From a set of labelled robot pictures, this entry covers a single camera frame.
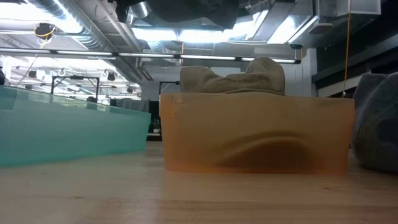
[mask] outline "gray bean bag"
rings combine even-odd
[[[364,74],[354,99],[356,157],[364,167],[398,174],[398,73]]]

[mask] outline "table surface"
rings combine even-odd
[[[189,174],[145,152],[0,169],[0,223],[398,223],[398,176]]]

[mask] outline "translucent plastic bin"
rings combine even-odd
[[[145,149],[150,114],[0,86],[0,166]]]
[[[165,167],[345,174],[354,101],[270,93],[160,96]]]

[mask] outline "wall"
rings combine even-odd
[[[317,51],[308,49],[306,56],[300,65],[281,64],[285,72],[285,94],[287,96],[317,96],[315,85],[311,81],[311,76],[317,73]],[[228,74],[241,73],[240,68],[211,68],[221,76]],[[178,81],[180,80],[180,67],[147,67],[147,71],[155,79],[153,82],[142,84],[142,100],[159,100],[159,81]],[[180,86],[171,84],[162,93],[178,93]]]

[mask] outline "overhead track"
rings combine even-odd
[[[234,62],[250,62],[254,57],[235,57],[235,56],[214,56],[214,55],[187,55],[187,54],[147,54],[130,52],[91,52],[77,50],[42,50],[42,49],[14,49],[0,47],[0,55],[10,56],[30,56],[38,57],[83,57],[88,59],[108,59],[114,60],[119,57],[135,58],[175,58],[175,59],[200,59],[200,60],[221,60]],[[271,58],[277,63],[300,64],[301,60],[295,58]]]

